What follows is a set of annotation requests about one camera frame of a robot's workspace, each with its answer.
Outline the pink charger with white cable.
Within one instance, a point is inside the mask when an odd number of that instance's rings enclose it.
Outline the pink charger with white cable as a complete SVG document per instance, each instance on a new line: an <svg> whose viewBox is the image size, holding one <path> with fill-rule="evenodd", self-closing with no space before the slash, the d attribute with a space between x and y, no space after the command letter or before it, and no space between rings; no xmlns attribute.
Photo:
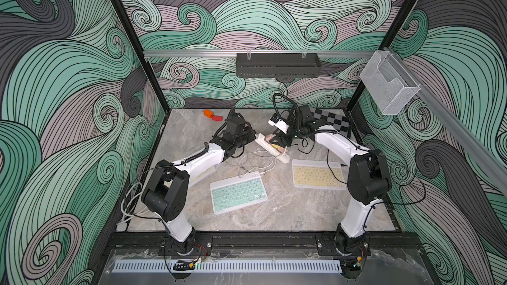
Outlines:
<svg viewBox="0 0 507 285"><path fill-rule="evenodd" d="M269 142L269 143L270 143L270 142L271 142L271 140L272 140L272 138L273 138L274 136L275 136L274 134L267 135L267 136L265 137L265 140L266 140L267 142Z"/></svg>

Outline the yellow wireless keyboard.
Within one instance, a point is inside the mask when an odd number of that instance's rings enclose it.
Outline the yellow wireless keyboard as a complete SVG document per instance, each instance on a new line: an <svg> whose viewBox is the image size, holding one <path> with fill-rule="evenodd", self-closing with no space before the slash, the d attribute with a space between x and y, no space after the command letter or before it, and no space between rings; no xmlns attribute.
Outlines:
<svg viewBox="0 0 507 285"><path fill-rule="evenodd" d="M213 174L216 170L215 166L210 166L207 169L199 170L199 172L192 172L190 175L189 180L189 187L193 187L197 183L199 183L201 180L205 179L209 175Z"/></svg>
<svg viewBox="0 0 507 285"><path fill-rule="evenodd" d="M346 190L339 162L292 160L293 185L305 189Z"/></svg>

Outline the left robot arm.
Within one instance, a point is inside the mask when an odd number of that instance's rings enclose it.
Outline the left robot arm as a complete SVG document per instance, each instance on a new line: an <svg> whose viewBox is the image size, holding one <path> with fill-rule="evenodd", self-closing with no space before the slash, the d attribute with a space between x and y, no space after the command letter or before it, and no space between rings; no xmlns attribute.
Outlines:
<svg viewBox="0 0 507 285"><path fill-rule="evenodd" d="M183 160L161 160L155 166L142 195L142 203L161 221L169 236L180 244L194 241L194 227L184 215L191 180L221 164L253 142L256 132L241 113L231 109L224 124L204 149Z"/></svg>

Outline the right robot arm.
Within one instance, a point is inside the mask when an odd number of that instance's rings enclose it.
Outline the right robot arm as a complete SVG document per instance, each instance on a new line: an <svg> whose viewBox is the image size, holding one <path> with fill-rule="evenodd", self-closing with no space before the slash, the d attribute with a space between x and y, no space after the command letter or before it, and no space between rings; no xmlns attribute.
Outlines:
<svg viewBox="0 0 507 285"><path fill-rule="evenodd" d="M351 199L337 227L335 243L343 251L361 244L369 215L392 188L385 154L359 145L327 121L316 119L308 106L293 105L287 117L276 111L269 124L279 130L272 143L287 147L295 138L309 138L345 163L349 171L345 184Z"/></svg>

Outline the white power strip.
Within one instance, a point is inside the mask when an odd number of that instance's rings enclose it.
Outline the white power strip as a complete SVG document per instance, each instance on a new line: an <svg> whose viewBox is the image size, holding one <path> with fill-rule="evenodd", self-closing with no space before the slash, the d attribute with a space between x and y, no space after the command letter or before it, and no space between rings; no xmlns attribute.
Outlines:
<svg viewBox="0 0 507 285"><path fill-rule="evenodd" d="M284 164L288 164L290 162L290 156L287 153L287 148L279 150L275 145L272 145L269 141L267 141L262 133L258 133L256 135L255 142L280 162Z"/></svg>

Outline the yellow charger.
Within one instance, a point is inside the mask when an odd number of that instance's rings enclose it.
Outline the yellow charger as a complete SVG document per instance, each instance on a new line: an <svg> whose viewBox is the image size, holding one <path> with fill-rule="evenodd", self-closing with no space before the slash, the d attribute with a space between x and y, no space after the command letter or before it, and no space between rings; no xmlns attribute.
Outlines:
<svg viewBox="0 0 507 285"><path fill-rule="evenodd" d="M281 154L284 154L284 153L286 152L286 149L287 149L286 147L279 146L279 145L275 145L274 147L275 147L275 148L277 149L277 151L278 151L279 153L281 153Z"/></svg>

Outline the orange block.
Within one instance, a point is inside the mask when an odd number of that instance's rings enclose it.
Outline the orange block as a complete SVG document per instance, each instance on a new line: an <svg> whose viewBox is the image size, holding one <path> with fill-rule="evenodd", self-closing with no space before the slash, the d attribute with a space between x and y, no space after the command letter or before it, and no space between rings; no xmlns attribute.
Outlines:
<svg viewBox="0 0 507 285"><path fill-rule="evenodd" d="M212 119L212 118L213 118L213 116L214 116L214 113L213 113L211 110L205 110L203 113L204 113L204 115L205 115L206 117L208 117L208 118L210 118L210 119Z"/></svg>

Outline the black checkered board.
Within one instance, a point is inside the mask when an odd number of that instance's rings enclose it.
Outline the black checkered board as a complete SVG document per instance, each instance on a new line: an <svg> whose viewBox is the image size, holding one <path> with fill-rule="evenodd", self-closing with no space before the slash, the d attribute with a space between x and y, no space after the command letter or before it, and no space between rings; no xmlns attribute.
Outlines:
<svg viewBox="0 0 507 285"><path fill-rule="evenodd" d="M318 108L310 108L317 120L324 120L328 125L332 125L339 133L346 137L351 136L351 120L340 112L330 112Z"/></svg>

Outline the green wireless keyboard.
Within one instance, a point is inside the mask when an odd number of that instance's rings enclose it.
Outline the green wireless keyboard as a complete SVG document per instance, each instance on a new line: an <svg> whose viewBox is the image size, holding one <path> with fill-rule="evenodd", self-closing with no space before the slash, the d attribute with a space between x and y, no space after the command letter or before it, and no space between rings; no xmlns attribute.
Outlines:
<svg viewBox="0 0 507 285"><path fill-rule="evenodd" d="M224 179L210 184L213 212L216 215L239 210L268 200L259 172Z"/></svg>

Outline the black perforated wall tray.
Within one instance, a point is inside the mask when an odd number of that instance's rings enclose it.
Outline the black perforated wall tray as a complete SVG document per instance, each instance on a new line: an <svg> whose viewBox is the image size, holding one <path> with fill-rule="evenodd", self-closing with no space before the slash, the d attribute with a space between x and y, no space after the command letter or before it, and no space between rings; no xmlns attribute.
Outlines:
<svg viewBox="0 0 507 285"><path fill-rule="evenodd" d="M302 58L297 54L246 54L236 55L236 74L238 77L275 78L289 82L296 78L316 78L320 75L321 61L317 54Z"/></svg>

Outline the clear plastic wall bin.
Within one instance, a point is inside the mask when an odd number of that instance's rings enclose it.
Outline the clear plastic wall bin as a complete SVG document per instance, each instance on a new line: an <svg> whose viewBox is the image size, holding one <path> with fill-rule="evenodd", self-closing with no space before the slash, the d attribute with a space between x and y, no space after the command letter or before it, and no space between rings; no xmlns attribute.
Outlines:
<svg viewBox="0 0 507 285"><path fill-rule="evenodd" d="M360 80L385 116L400 113L421 89L403 60L389 50L373 53Z"/></svg>

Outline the aluminium wall rail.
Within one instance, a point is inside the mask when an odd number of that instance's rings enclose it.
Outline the aluminium wall rail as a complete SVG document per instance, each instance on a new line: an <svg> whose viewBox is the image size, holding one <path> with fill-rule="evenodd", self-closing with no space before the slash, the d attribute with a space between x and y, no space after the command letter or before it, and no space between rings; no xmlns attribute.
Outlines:
<svg viewBox="0 0 507 285"><path fill-rule="evenodd" d="M343 51L343 50L144 50L146 58L234 58L237 54L246 54L249 58L253 54L297 54L302 58L308 54L317 54L320 58L370 58L372 51Z"/></svg>

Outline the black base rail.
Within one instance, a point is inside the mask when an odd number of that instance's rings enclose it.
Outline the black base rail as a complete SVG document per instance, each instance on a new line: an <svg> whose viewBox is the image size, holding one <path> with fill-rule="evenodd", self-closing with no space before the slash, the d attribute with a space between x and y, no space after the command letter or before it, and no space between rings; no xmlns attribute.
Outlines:
<svg viewBox="0 0 507 285"><path fill-rule="evenodd" d="M319 256L365 257L374 250L421 249L422 243L414 233L368 232L355 241L339 241L335 232L266 232L266 231L197 231L188 241L174 241L166 232L113 233L106 244L113 249L154 249L165 255L202 255L219 257L234 251L303 251Z"/></svg>

